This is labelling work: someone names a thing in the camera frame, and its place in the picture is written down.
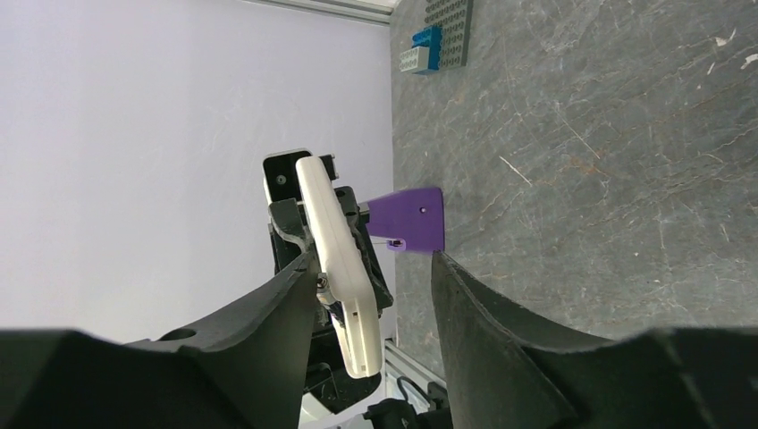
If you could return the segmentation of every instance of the gray lego baseplate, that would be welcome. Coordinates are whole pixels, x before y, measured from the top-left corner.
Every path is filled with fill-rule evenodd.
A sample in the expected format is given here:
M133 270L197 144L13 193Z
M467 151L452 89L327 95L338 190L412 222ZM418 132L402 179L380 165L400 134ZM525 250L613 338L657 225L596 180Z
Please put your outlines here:
M426 0L426 25L442 27L440 72L466 65L474 0Z

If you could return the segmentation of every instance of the gray marble tabletop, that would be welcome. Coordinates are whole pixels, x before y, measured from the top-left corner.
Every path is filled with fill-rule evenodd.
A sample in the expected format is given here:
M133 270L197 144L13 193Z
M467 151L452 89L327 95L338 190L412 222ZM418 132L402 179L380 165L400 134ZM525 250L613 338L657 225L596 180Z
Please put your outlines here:
M474 3L468 66L392 72L395 187L443 189L448 253L609 338L758 324L758 4ZM444 374L430 263L397 256L398 341Z

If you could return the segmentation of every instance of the black cable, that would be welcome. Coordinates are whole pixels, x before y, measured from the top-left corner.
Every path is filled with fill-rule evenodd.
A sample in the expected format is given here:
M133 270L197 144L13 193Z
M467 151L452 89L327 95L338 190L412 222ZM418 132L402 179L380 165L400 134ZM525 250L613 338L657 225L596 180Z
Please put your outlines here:
M419 386L418 384L416 384L416 382L414 382L413 380L409 379L407 376L401 375L400 377L398 377L397 384L398 384L398 390L400 391L400 394L403 395L403 399L405 401L408 401L408 392L403 387L402 382L410 384L413 387L413 389L415 391L417 391L418 394L421 395L422 398L424 398L424 400L429 404L430 407L434 404L432 402L432 399L429 398L429 395L426 394L426 392L424 391L424 389L421 389L421 386Z

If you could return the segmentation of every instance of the white backdrop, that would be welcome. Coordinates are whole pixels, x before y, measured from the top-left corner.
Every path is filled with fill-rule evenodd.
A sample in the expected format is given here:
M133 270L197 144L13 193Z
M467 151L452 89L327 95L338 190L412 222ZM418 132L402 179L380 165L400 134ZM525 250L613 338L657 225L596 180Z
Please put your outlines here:
M0 325L154 339L247 293L273 273L264 156L334 153L360 198L390 192L390 98L385 27L232 0L3 1Z

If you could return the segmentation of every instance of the purple mount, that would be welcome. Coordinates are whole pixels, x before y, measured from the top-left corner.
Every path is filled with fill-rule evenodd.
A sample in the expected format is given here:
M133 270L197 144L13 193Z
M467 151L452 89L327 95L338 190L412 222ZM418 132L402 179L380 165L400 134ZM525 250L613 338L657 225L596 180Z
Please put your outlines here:
M445 250L441 189L399 190L367 204L368 234L389 239L389 250L428 254Z

